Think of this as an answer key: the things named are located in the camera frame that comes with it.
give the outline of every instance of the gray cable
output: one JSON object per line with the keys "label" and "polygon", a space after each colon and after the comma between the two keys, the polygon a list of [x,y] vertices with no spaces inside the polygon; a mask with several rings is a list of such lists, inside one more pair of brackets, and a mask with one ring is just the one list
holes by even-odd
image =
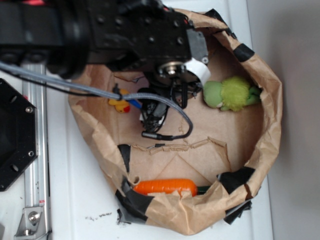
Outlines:
{"label": "gray cable", "polygon": [[[101,90],[101,89],[98,89],[98,88],[95,88],[95,87],[86,86],[86,85],[82,85],[82,84],[78,84],[78,83],[74,83],[74,82],[68,82],[68,81],[61,80],[61,79],[56,78],[56,77],[51,77],[51,76],[47,76],[47,75],[41,75],[41,74],[38,74],[38,73],[33,72],[33,71],[29,71],[27,69],[21,68],[21,67],[16,66],[16,65],[9,65],[9,64],[4,63],[2,61],[0,61],[0,69],[5,71],[5,72],[9,72],[12,75],[22,75],[24,77],[31,78],[34,81],[37,81],[37,82],[40,82],[40,83],[41,82],[45,82],[45,83],[48,83],[48,84],[63,86],[63,87],[67,87],[67,88],[70,88],[70,89],[75,89],[75,90],[79,90],[79,91],[95,94],[97,96],[108,98],[108,99],[115,99],[115,100],[124,99],[126,101],[134,100],[134,99],[155,100],[155,101],[164,103],[167,106],[169,106],[169,107],[173,108],[174,110],[176,110],[185,119],[185,121],[189,125],[189,130],[188,130],[188,132],[186,134],[178,135],[178,136],[168,136],[168,137],[170,137],[170,139],[168,139],[168,140],[186,138],[191,134],[191,132],[193,130],[193,124],[192,124],[190,118],[181,109],[181,107],[178,104],[174,103],[173,101],[171,101],[171,100],[169,100],[169,99],[167,99],[167,98],[165,98],[163,96],[159,96],[157,94],[153,94],[153,93],[129,93],[129,94],[125,94],[125,95],[121,96],[119,94],[108,92],[108,91],[104,91],[104,90]],[[150,133],[150,134],[145,135],[145,137],[154,138],[154,139],[159,139],[160,140],[159,136],[161,136],[161,135],[160,134],[155,134],[155,133]]]}

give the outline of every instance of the toy duck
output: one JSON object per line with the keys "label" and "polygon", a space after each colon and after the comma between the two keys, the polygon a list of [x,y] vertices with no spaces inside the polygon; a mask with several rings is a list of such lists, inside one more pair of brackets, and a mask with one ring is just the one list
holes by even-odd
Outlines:
{"label": "toy duck", "polygon": [[249,82],[240,76],[233,76],[218,81],[207,81],[203,87],[203,98],[211,108],[221,111],[240,111],[244,106],[261,102],[261,90],[250,86]]}
{"label": "toy duck", "polygon": [[[122,95],[129,93],[125,89],[120,89],[119,91],[120,91],[120,94]],[[115,110],[118,113],[128,113],[130,111],[129,102],[127,102],[126,100],[109,99],[108,104],[114,106]]]}

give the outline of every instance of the black cable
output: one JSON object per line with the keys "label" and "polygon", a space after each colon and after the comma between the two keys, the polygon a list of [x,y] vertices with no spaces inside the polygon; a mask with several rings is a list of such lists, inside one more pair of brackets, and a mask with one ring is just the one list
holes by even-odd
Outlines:
{"label": "black cable", "polygon": [[181,88],[181,108],[185,109],[188,104],[188,83],[182,82]]}
{"label": "black cable", "polygon": [[155,133],[157,133],[162,128],[162,126],[164,125],[165,120],[166,120],[167,115],[168,115],[168,110],[169,110],[169,107],[166,108],[163,121],[161,122],[160,126],[158,126],[158,129],[155,131]]}
{"label": "black cable", "polygon": [[[21,68],[16,65],[9,65],[9,64],[4,63],[2,61],[0,61],[0,70],[3,70],[14,77],[18,76],[18,75],[23,75],[23,76],[26,76],[27,78],[32,78],[32,80],[37,81],[37,82],[45,82],[45,83],[49,83],[49,84],[68,87],[68,88],[75,89],[78,91],[88,92],[88,93],[91,93],[91,94],[94,94],[94,95],[97,95],[100,97],[104,97],[107,99],[119,100],[121,98],[120,95],[112,93],[112,92],[104,91],[104,90],[101,90],[101,89],[98,89],[95,87],[86,86],[86,85],[79,84],[79,83],[68,82],[68,81],[61,80],[56,77],[38,74],[38,73],[26,70],[26,69]],[[190,120],[190,118],[187,116],[187,114],[181,109],[181,107],[179,105],[177,105],[176,103],[174,103],[173,101],[171,101],[165,97],[162,97],[162,96],[159,96],[156,94],[152,94],[152,93],[129,93],[129,94],[124,95],[123,99],[126,101],[149,99],[149,100],[155,100],[155,101],[164,103],[167,106],[176,110],[185,119],[185,121],[189,125],[188,131],[183,135],[177,135],[177,136],[161,135],[158,133],[149,133],[149,132],[143,131],[141,134],[143,137],[156,139],[156,140],[172,141],[172,140],[184,139],[184,138],[188,137],[193,130],[194,125],[193,125],[192,121]]]}

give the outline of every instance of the black hexagonal plate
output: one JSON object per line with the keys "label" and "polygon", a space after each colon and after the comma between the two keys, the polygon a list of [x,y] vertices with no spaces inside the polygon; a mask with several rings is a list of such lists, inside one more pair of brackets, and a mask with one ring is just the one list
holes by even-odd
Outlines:
{"label": "black hexagonal plate", "polygon": [[36,108],[0,78],[0,192],[37,157]]}

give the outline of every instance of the yellow rubber duck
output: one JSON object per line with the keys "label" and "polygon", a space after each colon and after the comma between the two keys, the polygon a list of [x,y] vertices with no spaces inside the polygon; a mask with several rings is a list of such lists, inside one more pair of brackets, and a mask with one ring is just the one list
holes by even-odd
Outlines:
{"label": "yellow rubber duck", "polygon": [[[129,92],[125,89],[120,89],[120,94],[125,95],[129,94]],[[118,113],[128,113],[130,111],[129,102],[126,100],[109,99],[108,104],[114,106]]]}

